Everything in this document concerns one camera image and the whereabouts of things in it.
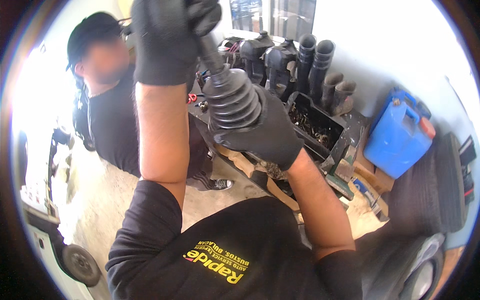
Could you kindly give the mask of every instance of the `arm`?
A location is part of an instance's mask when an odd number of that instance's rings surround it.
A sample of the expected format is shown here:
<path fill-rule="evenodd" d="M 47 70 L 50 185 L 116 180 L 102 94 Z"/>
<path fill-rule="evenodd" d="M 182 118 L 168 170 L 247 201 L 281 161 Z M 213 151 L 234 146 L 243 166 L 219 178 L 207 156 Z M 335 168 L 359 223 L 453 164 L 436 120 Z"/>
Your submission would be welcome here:
<path fill-rule="evenodd" d="M 347 214 L 330 186 L 302 149 L 287 170 L 317 260 L 339 250 L 355 250 Z"/>
<path fill-rule="evenodd" d="M 183 207 L 190 153 L 186 85 L 137 83 L 140 173 L 159 183 Z"/>

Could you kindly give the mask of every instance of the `blue jerry can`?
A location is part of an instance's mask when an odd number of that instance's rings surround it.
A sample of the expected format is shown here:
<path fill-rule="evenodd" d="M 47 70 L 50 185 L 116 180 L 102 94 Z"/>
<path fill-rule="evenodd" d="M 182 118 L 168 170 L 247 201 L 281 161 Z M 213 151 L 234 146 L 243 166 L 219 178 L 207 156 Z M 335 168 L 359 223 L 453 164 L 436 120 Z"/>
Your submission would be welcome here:
<path fill-rule="evenodd" d="M 435 129 L 406 101 L 390 101 L 365 145 L 363 155 L 397 179 L 430 148 Z"/>

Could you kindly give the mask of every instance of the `tire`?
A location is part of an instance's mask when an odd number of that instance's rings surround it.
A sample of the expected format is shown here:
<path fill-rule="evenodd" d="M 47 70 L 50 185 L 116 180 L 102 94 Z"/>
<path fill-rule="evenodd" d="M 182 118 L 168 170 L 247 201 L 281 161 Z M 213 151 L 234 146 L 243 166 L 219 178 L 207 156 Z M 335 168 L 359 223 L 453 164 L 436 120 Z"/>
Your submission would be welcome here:
<path fill-rule="evenodd" d="M 412 294 L 414 291 L 415 284 L 417 281 L 420 279 L 421 276 L 420 273 L 426 265 L 431 264 L 433 267 L 433 274 L 432 274 L 432 283 L 428 290 L 423 294 L 422 297 L 420 297 L 420 300 L 427 300 L 430 299 L 430 297 L 433 295 L 433 292 L 435 292 L 435 289 L 438 285 L 438 282 L 440 280 L 440 275 L 442 274 L 442 270 L 444 268 L 444 255 L 442 253 L 442 250 L 439 249 L 435 253 L 435 255 L 423 262 L 406 280 L 405 285 L 403 287 L 403 290 L 400 292 L 400 295 L 398 295 L 400 300 L 411 300 L 412 299 Z"/>
<path fill-rule="evenodd" d="M 389 206 L 393 232 L 431 236 L 463 228 L 463 176 L 457 138 L 449 132 L 436 139 L 427 153 L 382 195 Z"/>
<path fill-rule="evenodd" d="M 70 275 L 87 287 L 97 285 L 100 268 L 87 250 L 78 245 L 68 245 L 63 249 L 63 262 Z"/>

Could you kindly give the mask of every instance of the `red tool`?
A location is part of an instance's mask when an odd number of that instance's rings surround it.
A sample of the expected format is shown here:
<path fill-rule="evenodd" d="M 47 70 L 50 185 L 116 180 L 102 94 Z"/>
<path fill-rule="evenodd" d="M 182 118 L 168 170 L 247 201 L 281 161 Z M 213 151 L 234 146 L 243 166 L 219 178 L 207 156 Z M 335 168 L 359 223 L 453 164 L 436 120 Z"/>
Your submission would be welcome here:
<path fill-rule="evenodd" d="M 196 94 L 188 94 L 188 104 L 197 101 L 197 95 Z"/>

